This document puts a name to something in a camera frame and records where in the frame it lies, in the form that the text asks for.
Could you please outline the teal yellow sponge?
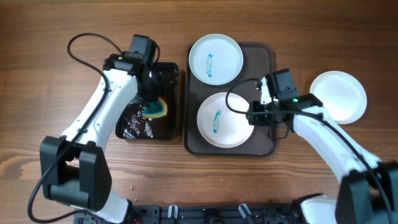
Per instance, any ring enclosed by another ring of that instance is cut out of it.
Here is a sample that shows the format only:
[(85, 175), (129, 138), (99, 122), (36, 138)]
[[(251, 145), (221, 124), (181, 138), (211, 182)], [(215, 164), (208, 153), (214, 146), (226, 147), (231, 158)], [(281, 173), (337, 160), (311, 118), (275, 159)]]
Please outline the teal yellow sponge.
[(145, 105), (142, 115), (143, 117), (149, 118), (161, 118), (166, 116), (168, 107), (164, 99), (158, 98), (158, 100), (149, 102)]

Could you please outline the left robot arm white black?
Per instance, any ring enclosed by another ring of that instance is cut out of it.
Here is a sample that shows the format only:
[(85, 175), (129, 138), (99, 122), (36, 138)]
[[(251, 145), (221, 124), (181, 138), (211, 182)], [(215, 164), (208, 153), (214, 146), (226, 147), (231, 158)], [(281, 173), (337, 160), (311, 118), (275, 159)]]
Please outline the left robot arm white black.
[(103, 223), (140, 223), (132, 202), (112, 191), (112, 178), (104, 151), (111, 131), (127, 105), (142, 104), (145, 118), (167, 114), (161, 99), (164, 88), (153, 70), (160, 48), (147, 36), (135, 34), (128, 51), (118, 51), (104, 61), (100, 83), (83, 111), (60, 137), (47, 136), (40, 145), (42, 176), (27, 206), (36, 223), (33, 202), (40, 189), (44, 197), (73, 206), (74, 211), (49, 223), (82, 213)]

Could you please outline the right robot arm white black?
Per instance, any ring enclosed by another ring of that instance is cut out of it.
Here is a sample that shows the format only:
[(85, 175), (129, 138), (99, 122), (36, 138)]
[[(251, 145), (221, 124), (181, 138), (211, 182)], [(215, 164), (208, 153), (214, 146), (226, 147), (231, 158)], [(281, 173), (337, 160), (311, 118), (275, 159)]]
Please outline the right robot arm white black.
[(340, 183), (336, 199), (300, 202), (306, 223), (397, 223), (397, 162), (383, 162), (341, 128), (366, 109), (359, 81), (344, 72), (325, 72), (301, 95), (284, 69), (257, 79), (256, 88), (261, 99), (247, 110), (249, 123), (286, 125), (317, 151)]

